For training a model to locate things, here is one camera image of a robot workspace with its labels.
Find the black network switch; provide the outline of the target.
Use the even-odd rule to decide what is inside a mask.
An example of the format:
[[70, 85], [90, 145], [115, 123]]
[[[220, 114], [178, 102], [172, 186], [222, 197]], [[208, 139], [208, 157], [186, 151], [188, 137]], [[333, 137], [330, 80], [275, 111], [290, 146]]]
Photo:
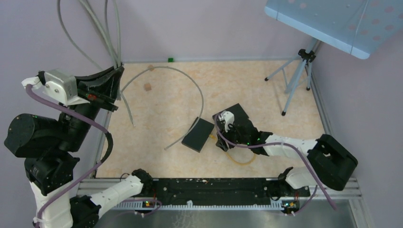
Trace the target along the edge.
[[230, 117], [230, 123], [228, 124], [228, 131], [232, 131], [235, 129], [243, 129], [254, 127], [253, 123], [250, 121], [249, 116], [242, 108], [242, 106], [237, 103], [233, 106], [227, 107], [224, 110], [219, 111], [218, 113], [212, 116], [216, 128], [221, 131], [225, 131], [226, 124], [224, 123], [224, 119], [222, 118], [222, 114], [225, 112], [230, 112], [233, 115], [233, 118]]
[[212, 133], [214, 124], [196, 117], [192, 130], [182, 139], [182, 145], [200, 153]]

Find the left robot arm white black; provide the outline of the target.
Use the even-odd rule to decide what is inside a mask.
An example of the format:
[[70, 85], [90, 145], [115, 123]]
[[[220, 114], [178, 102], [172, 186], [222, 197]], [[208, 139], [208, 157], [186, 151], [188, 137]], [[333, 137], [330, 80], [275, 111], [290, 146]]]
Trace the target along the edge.
[[22, 81], [34, 100], [60, 111], [58, 119], [20, 114], [9, 125], [6, 148], [24, 158], [26, 176], [35, 196], [37, 228], [92, 228], [110, 209], [124, 200], [153, 192], [153, 179], [137, 169], [119, 183], [93, 195], [70, 197], [80, 183], [73, 170], [79, 158], [72, 154], [81, 147], [89, 129], [99, 129], [107, 150], [91, 174], [111, 155], [113, 137], [95, 119], [101, 109], [115, 111], [122, 66], [110, 67], [89, 76], [74, 76], [59, 69], [39, 71]]

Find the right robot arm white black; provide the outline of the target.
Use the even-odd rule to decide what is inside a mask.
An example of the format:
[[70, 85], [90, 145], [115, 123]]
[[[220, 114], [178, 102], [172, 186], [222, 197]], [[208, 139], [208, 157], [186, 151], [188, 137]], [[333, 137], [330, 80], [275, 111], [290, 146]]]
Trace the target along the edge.
[[218, 147], [227, 151], [231, 148], [250, 149], [254, 154], [264, 156], [301, 159], [303, 167], [290, 168], [278, 184], [279, 191], [291, 196], [297, 189], [307, 185], [323, 184], [342, 191], [356, 167], [357, 158], [333, 136], [323, 134], [318, 139], [295, 139], [259, 131], [251, 122], [245, 125], [218, 125]]

